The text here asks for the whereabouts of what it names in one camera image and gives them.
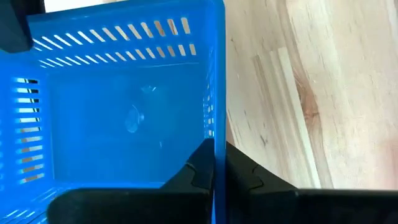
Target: wood grain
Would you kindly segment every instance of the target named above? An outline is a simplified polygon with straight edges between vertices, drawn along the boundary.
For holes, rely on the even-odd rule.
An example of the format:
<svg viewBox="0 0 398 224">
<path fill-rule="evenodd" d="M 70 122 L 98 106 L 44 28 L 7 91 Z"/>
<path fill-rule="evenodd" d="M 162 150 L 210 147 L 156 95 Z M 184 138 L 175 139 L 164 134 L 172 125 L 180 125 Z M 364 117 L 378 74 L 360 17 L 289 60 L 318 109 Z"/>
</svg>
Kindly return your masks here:
<svg viewBox="0 0 398 224">
<path fill-rule="evenodd" d="M 235 145 L 298 187 L 396 189 L 396 2 L 225 3 Z"/>
</svg>

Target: wooden surface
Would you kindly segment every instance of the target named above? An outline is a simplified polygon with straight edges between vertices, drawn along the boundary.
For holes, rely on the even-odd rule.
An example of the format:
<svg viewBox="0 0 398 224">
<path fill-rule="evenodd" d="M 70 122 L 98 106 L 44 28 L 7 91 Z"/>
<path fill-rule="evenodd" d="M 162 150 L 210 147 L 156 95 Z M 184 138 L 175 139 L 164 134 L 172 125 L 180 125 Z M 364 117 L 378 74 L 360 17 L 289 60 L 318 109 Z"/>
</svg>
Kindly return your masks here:
<svg viewBox="0 0 398 224">
<path fill-rule="evenodd" d="M 396 189 L 394 0 L 225 0 L 235 145 L 298 187 Z"/>
</svg>

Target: black mount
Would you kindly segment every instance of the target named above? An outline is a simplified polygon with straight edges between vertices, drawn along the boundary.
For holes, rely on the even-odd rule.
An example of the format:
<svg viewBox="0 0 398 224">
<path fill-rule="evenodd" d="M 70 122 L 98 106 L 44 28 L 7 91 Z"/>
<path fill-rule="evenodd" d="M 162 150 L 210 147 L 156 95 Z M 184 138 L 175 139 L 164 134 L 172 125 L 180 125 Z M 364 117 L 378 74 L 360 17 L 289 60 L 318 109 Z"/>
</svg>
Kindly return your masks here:
<svg viewBox="0 0 398 224">
<path fill-rule="evenodd" d="M 0 0 L 0 49 L 8 53 L 30 50 L 33 40 L 26 16 L 44 12 L 44 0 Z"/>
<path fill-rule="evenodd" d="M 271 174 L 227 144 L 229 224 L 393 224 L 398 193 L 305 190 Z"/>
<path fill-rule="evenodd" d="M 206 139 L 160 189 L 77 189 L 48 207 L 49 223 L 209 223 L 214 140 Z"/>
</svg>

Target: black plastic frame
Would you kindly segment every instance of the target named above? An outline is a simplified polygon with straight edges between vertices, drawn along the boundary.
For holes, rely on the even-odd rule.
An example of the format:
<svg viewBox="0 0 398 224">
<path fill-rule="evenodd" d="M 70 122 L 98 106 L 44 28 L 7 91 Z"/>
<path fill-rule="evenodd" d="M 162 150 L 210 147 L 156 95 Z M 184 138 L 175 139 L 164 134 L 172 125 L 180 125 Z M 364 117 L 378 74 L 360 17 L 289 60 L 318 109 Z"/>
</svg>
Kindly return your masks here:
<svg viewBox="0 0 398 224">
<path fill-rule="evenodd" d="M 214 166 L 214 139 L 206 139 L 160 189 L 71 190 L 49 205 L 48 222 L 209 223 Z"/>
<path fill-rule="evenodd" d="M 44 12 L 44 0 L 0 0 L 0 49 L 9 53 L 30 50 L 33 40 L 26 16 Z"/>
<path fill-rule="evenodd" d="M 227 144 L 229 224 L 396 224 L 398 192 L 297 189 Z"/>
</svg>

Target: basket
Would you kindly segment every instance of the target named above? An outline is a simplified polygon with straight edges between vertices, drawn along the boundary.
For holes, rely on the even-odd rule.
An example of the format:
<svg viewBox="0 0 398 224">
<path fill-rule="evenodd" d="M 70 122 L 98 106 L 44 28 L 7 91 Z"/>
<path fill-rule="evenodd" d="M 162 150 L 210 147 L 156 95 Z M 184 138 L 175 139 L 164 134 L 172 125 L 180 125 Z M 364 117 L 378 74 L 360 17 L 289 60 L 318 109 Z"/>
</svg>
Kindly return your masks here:
<svg viewBox="0 0 398 224">
<path fill-rule="evenodd" d="M 222 1 L 116 2 L 28 21 L 34 47 L 0 54 L 0 223 L 46 223 L 47 205 L 71 189 L 159 188 L 206 138 L 222 201 Z"/>
</svg>

